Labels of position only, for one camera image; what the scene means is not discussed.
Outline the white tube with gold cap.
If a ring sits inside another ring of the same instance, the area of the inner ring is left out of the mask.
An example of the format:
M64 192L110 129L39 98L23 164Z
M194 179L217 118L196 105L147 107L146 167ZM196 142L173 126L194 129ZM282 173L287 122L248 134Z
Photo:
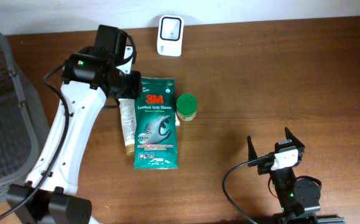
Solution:
M122 133L127 156L133 156L135 151L136 113L134 100L119 99Z

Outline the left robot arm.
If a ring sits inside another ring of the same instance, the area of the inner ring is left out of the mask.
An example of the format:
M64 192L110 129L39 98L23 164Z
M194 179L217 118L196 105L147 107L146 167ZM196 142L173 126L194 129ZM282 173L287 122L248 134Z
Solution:
M107 99L138 99L141 73L133 38L117 27L100 25L95 43L71 54L55 72L62 85L44 84L60 99L44 148L22 185L11 184L9 213L21 223L96 223L90 200L77 197L86 145Z

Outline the green lid seasoning jar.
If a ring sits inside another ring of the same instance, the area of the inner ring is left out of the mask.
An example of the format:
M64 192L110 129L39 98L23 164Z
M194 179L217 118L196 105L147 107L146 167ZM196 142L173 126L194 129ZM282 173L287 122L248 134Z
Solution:
M182 94L177 99L177 115L182 121L191 121L197 112L197 100L191 94Z

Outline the orange white small packet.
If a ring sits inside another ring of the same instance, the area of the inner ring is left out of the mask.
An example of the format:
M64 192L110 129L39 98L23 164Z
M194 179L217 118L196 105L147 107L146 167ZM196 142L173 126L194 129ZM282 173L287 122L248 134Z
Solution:
M175 126L176 126L176 127L179 127L179 126L180 126L180 120L179 120L179 118L178 118L177 113L175 113Z

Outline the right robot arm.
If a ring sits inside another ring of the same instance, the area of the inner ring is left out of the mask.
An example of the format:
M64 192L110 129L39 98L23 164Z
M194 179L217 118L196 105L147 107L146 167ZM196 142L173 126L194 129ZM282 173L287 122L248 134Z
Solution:
M272 216L274 223L344 223L343 217L319 217L322 183L307 175L296 176L293 169L302 162L305 145L285 128L286 140L277 142L274 151L259 157L252 139L247 137L250 167L259 175L269 175L282 211Z

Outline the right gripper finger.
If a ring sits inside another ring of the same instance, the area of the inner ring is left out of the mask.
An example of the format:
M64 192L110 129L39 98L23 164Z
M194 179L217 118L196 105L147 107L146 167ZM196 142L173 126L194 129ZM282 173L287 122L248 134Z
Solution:
M250 136L247 137L247 147L248 147L248 166L254 166L253 162L258 158L256 154L256 150L254 149L254 145L252 143L252 139Z
M285 137L287 140L291 140L297 148L304 147L304 144L292 134L287 126L285 127Z

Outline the green packaged item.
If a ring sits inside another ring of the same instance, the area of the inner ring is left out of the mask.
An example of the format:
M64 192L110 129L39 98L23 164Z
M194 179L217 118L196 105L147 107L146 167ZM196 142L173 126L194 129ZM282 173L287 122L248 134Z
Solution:
M143 77L136 112L135 169L176 169L175 81Z

